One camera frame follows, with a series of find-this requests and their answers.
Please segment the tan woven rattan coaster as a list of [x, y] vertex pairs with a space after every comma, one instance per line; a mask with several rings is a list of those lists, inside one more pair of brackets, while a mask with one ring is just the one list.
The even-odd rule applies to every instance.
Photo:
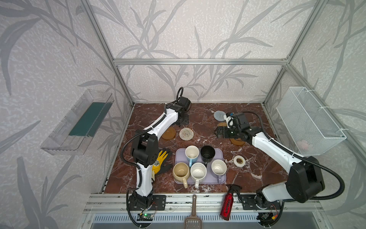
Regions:
[[227, 127], [227, 123], [226, 122], [221, 122], [217, 126], [218, 127]]

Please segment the white mug blue outside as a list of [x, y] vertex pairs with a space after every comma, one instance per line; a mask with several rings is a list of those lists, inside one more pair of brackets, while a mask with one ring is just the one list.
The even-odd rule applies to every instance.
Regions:
[[188, 165], [191, 167], [197, 160], [200, 155], [200, 150], [196, 146], [188, 146], [185, 149], [185, 156], [188, 160]]

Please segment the black mug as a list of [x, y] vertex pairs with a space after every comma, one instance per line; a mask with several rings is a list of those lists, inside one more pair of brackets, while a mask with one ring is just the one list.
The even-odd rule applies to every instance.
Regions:
[[205, 166], [215, 157], [215, 149], [212, 146], [203, 146], [200, 150], [201, 159]]

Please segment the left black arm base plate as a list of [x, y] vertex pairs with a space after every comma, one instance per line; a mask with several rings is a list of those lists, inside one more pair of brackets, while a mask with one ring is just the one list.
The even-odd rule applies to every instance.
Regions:
[[132, 194], [127, 201], [129, 210], [165, 210], [166, 195], [149, 195], [147, 197]]

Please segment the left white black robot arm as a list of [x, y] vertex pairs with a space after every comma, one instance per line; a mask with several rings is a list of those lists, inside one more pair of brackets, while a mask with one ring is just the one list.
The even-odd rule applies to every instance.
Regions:
[[159, 139], [172, 125], [188, 124], [188, 111], [191, 101], [183, 96], [165, 104], [164, 112], [143, 130], [128, 140], [120, 152], [121, 160], [136, 168], [137, 181], [132, 191], [132, 199], [137, 202], [150, 205], [153, 199], [152, 166], [158, 158], [160, 149]]

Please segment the brown wooden coaster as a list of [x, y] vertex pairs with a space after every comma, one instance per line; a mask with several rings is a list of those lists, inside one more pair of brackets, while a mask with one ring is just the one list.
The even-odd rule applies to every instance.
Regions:
[[231, 143], [235, 146], [243, 146], [245, 144], [244, 141], [242, 141], [241, 139], [234, 139], [234, 138], [231, 138], [230, 139]]
[[161, 136], [164, 140], [174, 139], [176, 136], [176, 130], [174, 127], [169, 127]]

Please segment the grey blue round coaster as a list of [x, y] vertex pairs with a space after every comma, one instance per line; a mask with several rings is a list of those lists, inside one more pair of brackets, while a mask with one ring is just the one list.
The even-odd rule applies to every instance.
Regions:
[[226, 113], [223, 111], [215, 111], [213, 116], [214, 116], [215, 120], [217, 120], [219, 122], [226, 121]]

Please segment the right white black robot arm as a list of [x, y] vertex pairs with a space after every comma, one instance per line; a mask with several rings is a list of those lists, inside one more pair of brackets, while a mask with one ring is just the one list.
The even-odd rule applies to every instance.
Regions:
[[[308, 200], [330, 200], [339, 197], [345, 191], [345, 182], [333, 170], [320, 165], [313, 157], [302, 156], [279, 143], [266, 132], [261, 121], [259, 127], [252, 127], [248, 122], [247, 111], [242, 113], [226, 113], [226, 126], [217, 127], [214, 134], [218, 138], [240, 139], [277, 162], [286, 172], [287, 181], [267, 185], [256, 191], [256, 204], [264, 205], [275, 201], [295, 201], [305, 203]], [[325, 171], [336, 178], [339, 188], [326, 196], [319, 196], [325, 190], [322, 172]]]

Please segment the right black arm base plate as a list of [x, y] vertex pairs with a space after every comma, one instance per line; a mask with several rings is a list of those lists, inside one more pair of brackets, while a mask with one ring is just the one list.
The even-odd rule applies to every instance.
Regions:
[[280, 210], [281, 208], [281, 201], [268, 202], [257, 197], [255, 193], [240, 194], [238, 200], [244, 210]]

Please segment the white woven spiral coaster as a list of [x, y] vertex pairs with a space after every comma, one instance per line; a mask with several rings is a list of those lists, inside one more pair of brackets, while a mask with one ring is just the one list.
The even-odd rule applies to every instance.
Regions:
[[179, 136], [184, 141], [189, 141], [194, 137], [194, 131], [190, 128], [183, 128], [179, 132]]

